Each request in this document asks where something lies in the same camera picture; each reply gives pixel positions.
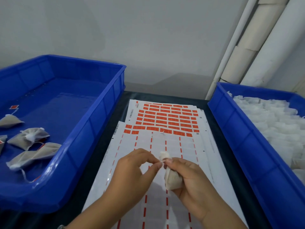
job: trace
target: dark table surface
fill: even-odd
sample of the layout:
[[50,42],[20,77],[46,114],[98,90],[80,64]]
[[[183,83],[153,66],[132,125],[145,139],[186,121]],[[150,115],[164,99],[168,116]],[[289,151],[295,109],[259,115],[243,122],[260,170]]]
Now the dark table surface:
[[249,228],[272,228],[230,146],[222,134],[221,129],[213,117],[207,105],[208,101],[126,91],[120,98],[67,204],[57,212],[51,214],[0,210],[0,228],[56,229],[61,224],[68,225],[78,214],[80,214],[116,125],[118,121],[125,121],[128,103],[129,100],[132,99],[170,104],[195,105],[198,108],[203,109]]

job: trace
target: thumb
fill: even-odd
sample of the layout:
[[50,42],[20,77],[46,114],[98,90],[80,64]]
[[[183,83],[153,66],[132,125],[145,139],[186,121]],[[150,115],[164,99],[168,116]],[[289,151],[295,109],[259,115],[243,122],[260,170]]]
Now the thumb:
[[177,171],[184,178],[190,178],[194,174],[193,169],[177,159],[167,158],[164,162],[170,169]]
[[145,188],[149,188],[151,183],[153,182],[153,179],[155,178],[155,176],[157,175],[159,169],[162,167],[162,162],[157,162],[155,164],[153,164],[147,171],[146,173],[144,173],[141,178],[141,184],[145,187]]

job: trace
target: blue tray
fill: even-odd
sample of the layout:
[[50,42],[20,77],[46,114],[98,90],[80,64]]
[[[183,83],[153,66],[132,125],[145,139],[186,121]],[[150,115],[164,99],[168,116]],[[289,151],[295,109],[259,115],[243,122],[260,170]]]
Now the blue tray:
[[238,107],[233,96],[290,102],[305,115],[301,96],[266,88],[217,83],[210,107],[273,228],[305,228],[305,186]]
[[126,66],[44,55],[0,70],[0,118],[12,113],[24,121],[0,129],[8,139],[20,130],[43,127],[46,142],[62,144],[50,160],[35,161],[21,172],[6,162],[23,150],[6,143],[0,155],[0,208],[50,213],[71,196],[93,149],[124,91]]

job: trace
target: fingernail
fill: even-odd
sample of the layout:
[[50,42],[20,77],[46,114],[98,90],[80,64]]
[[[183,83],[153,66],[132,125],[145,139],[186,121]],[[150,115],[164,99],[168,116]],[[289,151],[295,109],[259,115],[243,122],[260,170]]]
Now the fingernail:
[[162,167],[162,162],[158,162],[157,167],[158,167],[158,169],[160,169]]
[[173,163],[173,159],[171,159],[171,158],[167,158],[165,161],[166,161],[167,163],[169,163],[169,164],[172,164],[172,163]]

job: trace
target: red dashed line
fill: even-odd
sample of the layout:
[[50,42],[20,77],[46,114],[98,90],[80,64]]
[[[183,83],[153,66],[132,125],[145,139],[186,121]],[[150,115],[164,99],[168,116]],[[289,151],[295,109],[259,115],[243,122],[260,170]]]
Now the red dashed line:
[[121,224],[121,220],[119,220],[119,221],[117,222],[117,227],[116,227],[116,229],[120,229],[120,224]]

